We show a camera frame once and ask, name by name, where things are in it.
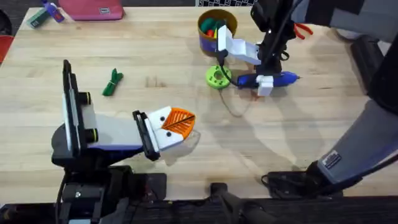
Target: wooden tabletop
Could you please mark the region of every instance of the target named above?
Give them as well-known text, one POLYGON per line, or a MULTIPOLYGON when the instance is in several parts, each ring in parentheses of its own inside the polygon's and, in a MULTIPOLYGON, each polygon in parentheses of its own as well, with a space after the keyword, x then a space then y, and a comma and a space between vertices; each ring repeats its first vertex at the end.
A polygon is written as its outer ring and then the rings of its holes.
MULTIPOLYGON (((268 197, 259 183, 269 171, 305 169, 326 153, 364 108, 348 43, 324 27, 289 42, 284 70, 303 77, 271 97, 235 87, 219 92, 205 81, 216 65, 202 54, 197 19, 205 7, 131 7, 112 22, 49 20, 18 31, 0 66, 0 202, 53 202, 63 175, 51 163, 50 140, 62 123, 62 60, 68 59, 82 91, 99 114, 130 117, 164 106, 196 114, 192 135, 151 162, 127 159, 136 172, 165 172, 167 198, 203 198, 211 182, 226 182, 240 197, 268 197), (113 97, 101 95, 113 68, 124 79, 113 97)), ((228 7, 238 19, 237 38, 263 34, 249 7, 228 7)), ((29 9, 26 17, 37 12, 29 9)), ((235 75, 250 66, 229 58, 235 75)), ((396 195, 390 166, 346 191, 347 195, 396 195)))

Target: scissors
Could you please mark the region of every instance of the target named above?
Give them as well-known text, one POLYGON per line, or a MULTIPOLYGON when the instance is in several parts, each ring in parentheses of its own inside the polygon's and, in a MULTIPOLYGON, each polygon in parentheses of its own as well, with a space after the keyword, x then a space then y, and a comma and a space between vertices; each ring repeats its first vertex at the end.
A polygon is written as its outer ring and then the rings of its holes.
POLYGON ((305 39, 305 36, 299 32, 299 30, 297 29, 298 27, 307 31, 310 35, 313 34, 313 31, 308 26, 306 26, 304 24, 295 23, 294 24, 294 32, 296 33, 296 36, 302 40, 305 39))

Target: green lid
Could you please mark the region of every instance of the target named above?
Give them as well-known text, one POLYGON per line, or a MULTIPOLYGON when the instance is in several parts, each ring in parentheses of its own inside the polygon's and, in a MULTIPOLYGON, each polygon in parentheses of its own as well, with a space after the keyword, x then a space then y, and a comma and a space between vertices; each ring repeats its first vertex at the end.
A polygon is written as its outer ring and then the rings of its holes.
MULTIPOLYGON (((231 71, 228 68, 224 67, 224 71, 229 78, 232 77, 231 71)), ((229 85, 229 81, 225 78, 219 65, 212 66, 207 70, 206 82, 209 86, 217 90, 224 89, 229 85)))

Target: pink pouch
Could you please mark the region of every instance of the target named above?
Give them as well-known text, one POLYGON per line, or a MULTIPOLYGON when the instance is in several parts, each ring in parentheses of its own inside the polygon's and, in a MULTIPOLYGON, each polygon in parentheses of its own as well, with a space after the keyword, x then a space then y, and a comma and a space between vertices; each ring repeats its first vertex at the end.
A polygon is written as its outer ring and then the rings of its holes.
POLYGON ((76 21, 117 20, 124 14, 120 0, 58 0, 58 3, 76 21))

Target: sticker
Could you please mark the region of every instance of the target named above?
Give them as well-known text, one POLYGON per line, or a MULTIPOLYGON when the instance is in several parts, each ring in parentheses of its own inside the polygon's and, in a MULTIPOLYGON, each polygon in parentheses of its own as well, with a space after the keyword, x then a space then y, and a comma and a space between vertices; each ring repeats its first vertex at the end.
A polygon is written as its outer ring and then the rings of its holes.
POLYGON ((324 160, 322 160, 322 164, 326 167, 326 169, 331 169, 341 160, 341 155, 339 155, 335 150, 331 151, 324 160))
POLYGON ((109 13, 111 13, 111 10, 108 7, 104 7, 104 8, 100 8, 99 12, 101 14, 109 14, 109 13))

